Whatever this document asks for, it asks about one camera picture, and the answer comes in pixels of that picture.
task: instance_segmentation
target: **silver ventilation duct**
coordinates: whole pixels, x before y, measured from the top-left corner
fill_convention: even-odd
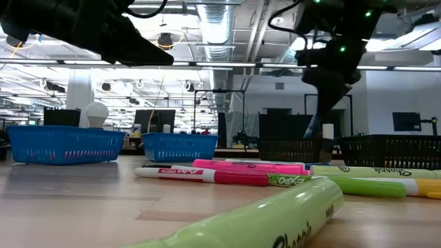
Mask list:
[[[198,5],[197,10],[201,18],[201,32],[205,43],[221,45],[230,42],[233,28],[233,7],[222,5]],[[225,62],[231,61],[232,49],[207,46],[205,54],[208,61]],[[210,71],[210,86],[212,89],[228,89],[232,88],[232,71],[212,70]],[[229,108],[230,94],[215,94],[214,104],[219,112],[226,112]]]

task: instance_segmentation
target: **person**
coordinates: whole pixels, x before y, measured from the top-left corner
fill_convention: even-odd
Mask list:
[[[204,132],[202,132],[202,135],[210,135],[208,129],[206,129]]]

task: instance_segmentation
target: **office desk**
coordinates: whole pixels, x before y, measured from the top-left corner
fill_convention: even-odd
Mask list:
[[[135,178],[143,164],[142,156],[67,167],[0,164],[0,247],[123,247],[287,190]],[[441,201],[345,201],[307,247],[441,244]]]

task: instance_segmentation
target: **blue plastic basket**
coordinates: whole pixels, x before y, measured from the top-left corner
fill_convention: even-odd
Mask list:
[[[8,127],[13,159],[19,163],[75,165],[113,161],[124,133],[68,126]]]
[[[191,134],[143,134],[147,159],[154,162],[193,162],[213,159],[217,136]]]

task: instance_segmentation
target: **yellow highlighter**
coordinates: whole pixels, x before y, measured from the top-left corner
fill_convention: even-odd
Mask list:
[[[419,178],[357,178],[383,182],[402,183],[406,187],[407,196],[420,196],[433,199],[441,199],[440,179]]]

